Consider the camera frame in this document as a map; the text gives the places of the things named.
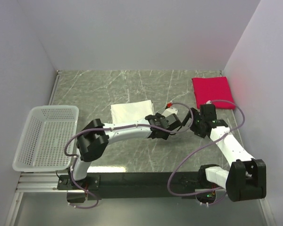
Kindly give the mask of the white t shirt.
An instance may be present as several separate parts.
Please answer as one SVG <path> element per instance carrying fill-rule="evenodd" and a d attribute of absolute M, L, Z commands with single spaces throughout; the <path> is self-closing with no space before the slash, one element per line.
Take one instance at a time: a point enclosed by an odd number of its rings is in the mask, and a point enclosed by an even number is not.
<path fill-rule="evenodd" d="M 137 121 L 144 119 L 148 115 L 155 114 L 154 104 L 151 100 L 114 104 L 111 105 L 110 108 L 113 124 Z"/>

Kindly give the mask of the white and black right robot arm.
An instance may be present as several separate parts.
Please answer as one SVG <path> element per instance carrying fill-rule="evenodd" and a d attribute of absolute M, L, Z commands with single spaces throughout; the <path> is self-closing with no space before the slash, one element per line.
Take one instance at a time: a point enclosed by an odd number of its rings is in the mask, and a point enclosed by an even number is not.
<path fill-rule="evenodd" d="M 227 123 L 218 119 L 216 107 L 204 104 L 199 110 L 191 109 L 182 122 L 193 120 L 190 127 L 195 135 L 208 137 L 226 158 L 230 169 L 216 164 L 203 165 L 198 172 L 198 184 L 208 188 L 215 184 L 224 188 L 231 201 L 246 201 L 266 197 L 266 164 L 249 154 L 232 134 Z"/>

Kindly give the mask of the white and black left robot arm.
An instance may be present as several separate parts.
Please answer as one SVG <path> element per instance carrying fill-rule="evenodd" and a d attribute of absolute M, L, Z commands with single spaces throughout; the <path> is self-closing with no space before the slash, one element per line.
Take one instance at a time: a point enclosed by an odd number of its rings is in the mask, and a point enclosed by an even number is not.
<path fill-rule="evenodd" d="M 80 189 L 85 183 L 87 170 L 91 162 L 99 159 L 108 145 L 133 138 L 152 138 L 166 140 L 170 132 L 181 126 L 175 113 L 165 117 L 159 113 L 143 119 L 120 124 L 102 123 L 92 120 L 84 129 L 88 132 L 77 138 L 78 160 L 68 183 L 74 189 Z"/>

